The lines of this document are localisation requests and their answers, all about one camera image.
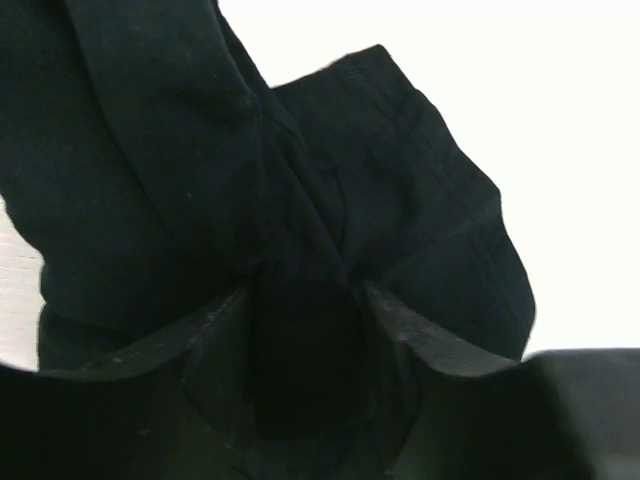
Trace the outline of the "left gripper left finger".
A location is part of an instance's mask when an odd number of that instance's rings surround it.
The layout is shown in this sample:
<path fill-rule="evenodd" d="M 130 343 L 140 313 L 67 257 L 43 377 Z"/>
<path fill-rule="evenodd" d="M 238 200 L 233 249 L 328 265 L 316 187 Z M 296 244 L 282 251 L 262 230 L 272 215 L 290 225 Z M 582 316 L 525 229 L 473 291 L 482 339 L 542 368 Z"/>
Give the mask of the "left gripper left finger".
<path fill-rule="evenodd" d="M 5 479 L 233 479 L 254 440 L 251 291 L 76 370 L 1 369 Z"/>

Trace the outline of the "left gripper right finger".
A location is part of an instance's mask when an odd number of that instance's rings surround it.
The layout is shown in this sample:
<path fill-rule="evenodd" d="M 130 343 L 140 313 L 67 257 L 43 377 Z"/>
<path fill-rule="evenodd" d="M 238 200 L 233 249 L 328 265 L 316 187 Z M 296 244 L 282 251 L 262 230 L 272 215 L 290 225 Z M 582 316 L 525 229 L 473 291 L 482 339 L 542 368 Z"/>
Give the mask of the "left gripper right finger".
<path fill-rule="evenodd" d="M 512 361 L 367 283 L 377 424 L 395 479 L 635 479 L 639 353 Z"/>

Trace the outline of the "black shorts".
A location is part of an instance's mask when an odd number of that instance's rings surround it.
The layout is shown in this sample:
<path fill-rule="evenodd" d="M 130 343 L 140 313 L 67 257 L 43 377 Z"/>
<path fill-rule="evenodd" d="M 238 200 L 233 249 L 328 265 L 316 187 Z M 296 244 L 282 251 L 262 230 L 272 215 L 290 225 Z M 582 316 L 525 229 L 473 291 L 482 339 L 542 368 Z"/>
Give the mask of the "black shorts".
<path fill-rule="evenodd" d="M 366 280 L 510 359 L 535 316 L 498 188 L 383 47 L 271 88 L 214 1 L 3 2 L 1 194 L 44 369 L 253 280 L 269 439 L 368 416 Z"/>

